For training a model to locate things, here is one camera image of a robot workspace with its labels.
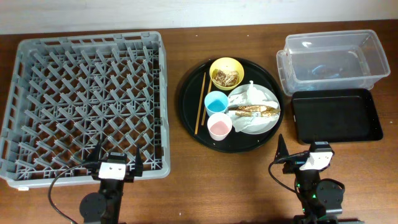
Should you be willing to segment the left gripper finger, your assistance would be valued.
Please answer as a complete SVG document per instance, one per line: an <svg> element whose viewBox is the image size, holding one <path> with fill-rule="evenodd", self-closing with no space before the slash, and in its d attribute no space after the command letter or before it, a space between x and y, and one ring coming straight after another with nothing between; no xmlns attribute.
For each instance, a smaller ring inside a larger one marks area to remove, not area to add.
<svg viewBox="0 0 398 224"><path fill-rule="evenodd" d="M140 147L137 146L136 158L135 158L135 164L134 164L134 176L142 177L143 170L144 170L144 165L143 165L143 161L141 158Z"/></svg>
<svg viewBox="0 0 398 224"><path fill-rule="evenodd" d="M88 154L87 158L85 159L87 169L97 169L97 166L100 162L102 143L102 141L98 141L95 148Z"/></svg>

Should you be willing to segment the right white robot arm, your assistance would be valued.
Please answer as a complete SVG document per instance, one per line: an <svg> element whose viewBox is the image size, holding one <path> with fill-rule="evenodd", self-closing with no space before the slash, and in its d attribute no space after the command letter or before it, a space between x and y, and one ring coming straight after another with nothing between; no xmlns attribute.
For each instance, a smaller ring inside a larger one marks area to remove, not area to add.
<svg viewBox="0 0 398 224"><path fill-rule="evenodd" d="M337 180L320 178L320 172L330 166L334 154L326 141L313 142L309 150L289 154L283 135L279 135L275 159L268 172L272 173L274 164L282 164L284 174L295 176L292 189L276 180L300 200L303 215L294 216L294 223L338 223L337 216L343 212L341 204L345 186Z"/></svg>

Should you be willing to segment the light blue plastic cup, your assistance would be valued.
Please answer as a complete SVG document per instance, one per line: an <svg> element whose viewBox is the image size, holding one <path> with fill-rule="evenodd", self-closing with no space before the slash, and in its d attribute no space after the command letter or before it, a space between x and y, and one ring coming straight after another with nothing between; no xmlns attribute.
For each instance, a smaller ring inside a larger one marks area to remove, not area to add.
<svg viewBox="0 0 398 224"><path fill-rule="evenodd" d="M211 91L205 97L205 109L208 116L224 113L228 107L228 97L221 91Z"/></svg>

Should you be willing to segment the food scraps and rice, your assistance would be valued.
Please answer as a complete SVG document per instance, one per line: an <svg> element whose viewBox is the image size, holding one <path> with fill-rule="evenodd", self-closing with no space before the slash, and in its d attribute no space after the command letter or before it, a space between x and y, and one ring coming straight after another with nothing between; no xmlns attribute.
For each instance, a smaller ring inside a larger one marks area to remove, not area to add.
<svg viewBox="0 0 398 224"><path fill-rule="evenodd" d="M234 86L239 81L239 73L237 71L223 71L216 69L213 72L213 80L215 83L223 87Z"/></svg>

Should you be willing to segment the pink plastic cup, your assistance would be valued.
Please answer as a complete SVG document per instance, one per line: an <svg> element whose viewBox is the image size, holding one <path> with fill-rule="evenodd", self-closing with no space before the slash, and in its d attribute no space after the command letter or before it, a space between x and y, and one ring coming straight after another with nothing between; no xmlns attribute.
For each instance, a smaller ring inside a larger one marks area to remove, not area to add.
<svg viewBox="0 0 398 224"><path fill-rule="evenodd" d="M215 113L208 118L207 128L212 139L222 141L232 129L231 118L224 113Z"/></svg>

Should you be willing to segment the gold snack wrapper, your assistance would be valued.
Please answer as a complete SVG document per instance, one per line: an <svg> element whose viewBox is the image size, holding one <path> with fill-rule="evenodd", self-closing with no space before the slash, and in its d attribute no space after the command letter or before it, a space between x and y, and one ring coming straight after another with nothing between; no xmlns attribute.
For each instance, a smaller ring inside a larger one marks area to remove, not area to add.
<svg viewBox="0 0 398 224"><path fill-rule="evenodd" d="M271 117L280 113L280 109L267 105L242 105L231 106L227 109L236 116L244 117Z"/></svg>

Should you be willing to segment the yellow bowl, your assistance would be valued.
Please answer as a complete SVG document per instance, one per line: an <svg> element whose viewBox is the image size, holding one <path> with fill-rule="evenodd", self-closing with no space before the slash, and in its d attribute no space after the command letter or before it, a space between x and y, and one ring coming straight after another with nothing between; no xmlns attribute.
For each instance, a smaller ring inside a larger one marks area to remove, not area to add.
<svg viewBox="0 0 398 224"><path fill-rule="evenodd" d="M223 87L218 85L217 83L215 83L215 81L213 80L213 72L218 69L218 70L223 70L223 71L237 71L239 73L239 81L236 85L234 86L230 86L230 87ZM224 90L224 91L228 91L228 90L232 90L233 88L236 88L242 81L244 78L244 69L243 69L243 65L238 62L236 59L231 58L231 57L222 57L219 59L216 59L210 66L210 78L212 83L214 84L215 87L217 87L220 90Z"/></svg>

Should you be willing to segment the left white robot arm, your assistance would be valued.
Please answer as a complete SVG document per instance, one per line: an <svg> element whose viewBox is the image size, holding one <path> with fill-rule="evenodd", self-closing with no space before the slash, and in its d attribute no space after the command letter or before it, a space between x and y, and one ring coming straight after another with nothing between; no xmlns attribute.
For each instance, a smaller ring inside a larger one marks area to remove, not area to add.
<svg viewBox="0 0 398 224"><path fill-rule="evenodd" d="M100 181L99 190L86 195L80 203L84 223L118 223L124 184L141 177L144 169L140 149L136 149L133 170L127 169L127 154L112 152L100 158L99 141L85 162L93 179Z"/></svg>

